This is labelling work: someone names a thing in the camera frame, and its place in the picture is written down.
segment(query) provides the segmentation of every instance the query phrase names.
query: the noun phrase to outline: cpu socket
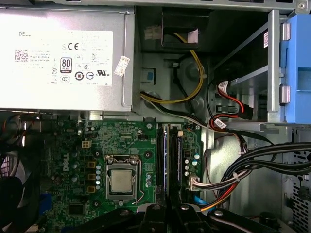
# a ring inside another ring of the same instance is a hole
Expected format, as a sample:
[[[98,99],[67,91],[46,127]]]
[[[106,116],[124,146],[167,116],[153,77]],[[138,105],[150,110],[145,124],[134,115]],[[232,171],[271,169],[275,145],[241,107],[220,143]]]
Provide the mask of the cpu socket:
[[[106,161],[106,198],[118,203],[137,199],[138,156],[107,155]]]

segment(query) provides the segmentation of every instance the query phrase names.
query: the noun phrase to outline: power supply unit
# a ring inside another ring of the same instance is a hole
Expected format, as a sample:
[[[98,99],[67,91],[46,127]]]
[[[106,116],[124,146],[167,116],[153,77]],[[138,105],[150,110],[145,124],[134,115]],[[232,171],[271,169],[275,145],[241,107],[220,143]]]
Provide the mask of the power supply unit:
[[[6,7],[0,21],[0,108],[134,111],[134,8]]]

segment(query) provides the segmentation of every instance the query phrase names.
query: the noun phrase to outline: power connector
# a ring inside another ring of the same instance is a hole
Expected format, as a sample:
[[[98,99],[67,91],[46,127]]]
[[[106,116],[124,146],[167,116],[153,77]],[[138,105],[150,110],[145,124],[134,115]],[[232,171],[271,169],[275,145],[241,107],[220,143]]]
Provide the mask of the power connector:
[[[200,178],[195,174],[189,175],[188,185],[189,185],[190,191],[199,191],[199,188],[193,185],[194,181],[200,182]]]

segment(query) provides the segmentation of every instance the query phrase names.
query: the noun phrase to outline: fan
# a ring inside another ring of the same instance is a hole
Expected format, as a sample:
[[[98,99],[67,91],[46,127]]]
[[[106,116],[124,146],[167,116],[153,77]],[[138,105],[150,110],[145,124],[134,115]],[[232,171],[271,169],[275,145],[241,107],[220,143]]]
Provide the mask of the fan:
[[[14,147],[0,158],[5,159],[0,178],[0,229],[25,232],[39,213],[40,156],[35,150]]]

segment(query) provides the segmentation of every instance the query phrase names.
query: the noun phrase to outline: power supply label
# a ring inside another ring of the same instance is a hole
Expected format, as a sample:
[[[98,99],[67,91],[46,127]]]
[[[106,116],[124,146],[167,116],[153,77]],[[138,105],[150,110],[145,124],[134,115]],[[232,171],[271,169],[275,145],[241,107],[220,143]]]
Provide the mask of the power supply label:
[[[2,50],[10,81],[112,85],[113,32],[16,31]]]

